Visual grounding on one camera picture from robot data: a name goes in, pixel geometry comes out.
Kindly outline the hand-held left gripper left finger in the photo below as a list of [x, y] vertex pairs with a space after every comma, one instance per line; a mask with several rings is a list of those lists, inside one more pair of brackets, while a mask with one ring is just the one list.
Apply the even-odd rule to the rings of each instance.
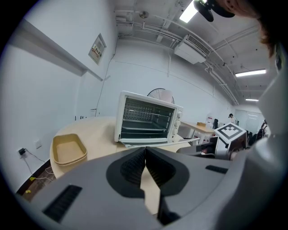
[[44, 230], [158, 230], [140, 188], [145, 149], [117, 152], [82, 163], [42, 189], [26, 214]]

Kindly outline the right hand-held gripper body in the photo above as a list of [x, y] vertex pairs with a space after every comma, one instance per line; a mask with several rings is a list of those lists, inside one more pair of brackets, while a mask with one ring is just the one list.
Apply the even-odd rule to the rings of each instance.
[[234, 123], [225, 124], [214, 132], [217, 137], [216, 159], [232, 160], [236, 153], [247, 148], [247, 131]]

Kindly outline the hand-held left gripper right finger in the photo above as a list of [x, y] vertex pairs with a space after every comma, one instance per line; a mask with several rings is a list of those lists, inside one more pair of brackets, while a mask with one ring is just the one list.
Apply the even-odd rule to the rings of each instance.
[[225, 178], [230, 161], [151, 147], [145, 149], [145, 160], [160, 190], [157, 218], [149, 229], [216, 229], [222, 205], [212, 194]]

